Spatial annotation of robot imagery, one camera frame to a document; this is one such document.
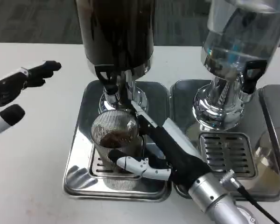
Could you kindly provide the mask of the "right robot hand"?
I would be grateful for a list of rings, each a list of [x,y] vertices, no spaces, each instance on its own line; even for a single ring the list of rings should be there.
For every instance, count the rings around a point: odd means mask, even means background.
[[[159,126],[135,101],[131,101],[131,106],[140,130],[162,151],[168,167],[153,168],[148,157],[132,157],[118,149],[109,152],[109,159],[120,168],[141,177],[172,181],[191,194],[195,190],[194,185],[199,183],[199,178],[210,172],[210,167],[170,118]]]

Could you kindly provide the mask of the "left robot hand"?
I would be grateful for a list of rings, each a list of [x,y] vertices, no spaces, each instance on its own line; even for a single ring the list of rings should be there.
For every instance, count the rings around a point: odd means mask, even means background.
[[[44,61],[35,67],[21,67],[0,80],[0,134],[19,123],[25,116],[21,106],[8,104],[26,88],[43,86],[46,83],[45,79],[52,77],[61,67],[57,61]]]

